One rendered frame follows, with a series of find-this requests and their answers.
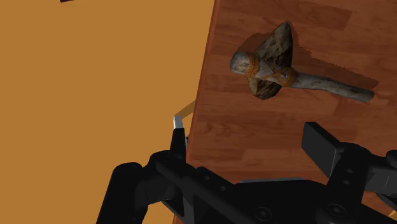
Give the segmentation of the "brown wooden table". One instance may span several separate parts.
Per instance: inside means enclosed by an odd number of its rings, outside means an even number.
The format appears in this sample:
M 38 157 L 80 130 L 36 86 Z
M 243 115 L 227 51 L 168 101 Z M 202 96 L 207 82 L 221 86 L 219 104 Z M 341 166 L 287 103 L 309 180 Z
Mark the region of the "brown wooden table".
M 397 0 L 184 0 L 212 10 L 187 159 L 235 183 L 294 178 L 326 182 L 301 149 L 305 122 L 383 156 L 397 149 Z M 253 51 L 291 25 L 293 67 L 368 88 L 367 103 L 328 92 L 282 88 L 267 100 L 230 71 L 237 50 Z

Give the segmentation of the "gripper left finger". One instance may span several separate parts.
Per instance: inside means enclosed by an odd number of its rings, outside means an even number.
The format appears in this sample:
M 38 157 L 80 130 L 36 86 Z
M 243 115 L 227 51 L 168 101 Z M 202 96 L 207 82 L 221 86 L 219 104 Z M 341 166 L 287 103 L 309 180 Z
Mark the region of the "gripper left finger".
M 161 202 L 183 224 L 245 224 L 245 199 L 235 185 L 186 162 L 182 118 L 173 118 L 171 146 L 150 156 L 147 165 L 116 166 L 96 224 L 143 224 L 151 204 Z

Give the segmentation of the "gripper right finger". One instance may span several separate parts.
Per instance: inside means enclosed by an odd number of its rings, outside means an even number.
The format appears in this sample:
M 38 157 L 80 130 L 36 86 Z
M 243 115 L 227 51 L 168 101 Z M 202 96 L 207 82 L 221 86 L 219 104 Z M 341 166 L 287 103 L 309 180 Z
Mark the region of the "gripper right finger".
M 354 143 L 339 141 L 316 122 L 303 126 L 302 150 L 328 177 L 333 197 L 353 206 L 373 192 L 397 210 L 397 150 L 384 157 Z

